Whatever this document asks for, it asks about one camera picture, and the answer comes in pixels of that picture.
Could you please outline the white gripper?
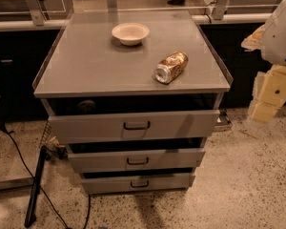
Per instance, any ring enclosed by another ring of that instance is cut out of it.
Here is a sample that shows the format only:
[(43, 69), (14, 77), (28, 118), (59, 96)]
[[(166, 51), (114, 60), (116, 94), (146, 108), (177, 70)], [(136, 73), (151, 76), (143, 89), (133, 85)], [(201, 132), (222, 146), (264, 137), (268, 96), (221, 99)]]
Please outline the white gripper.
[(255, 77), (253, 98), (248, 110), (250, 120), (270, 122), (286, 102), (286, 66), (273, 65)]

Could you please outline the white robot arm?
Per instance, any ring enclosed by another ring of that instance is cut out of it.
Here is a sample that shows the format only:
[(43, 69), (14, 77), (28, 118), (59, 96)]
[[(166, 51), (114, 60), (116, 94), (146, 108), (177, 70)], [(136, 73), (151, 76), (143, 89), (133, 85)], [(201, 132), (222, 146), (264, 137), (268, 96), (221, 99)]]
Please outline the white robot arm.
[(251, 122), (268, 123), (286, 103), (286, 0), (241, 47), (249, 52), (260, 50), (262, 58), (272, 64), (266, 73), (257, 73), (248, 111)]

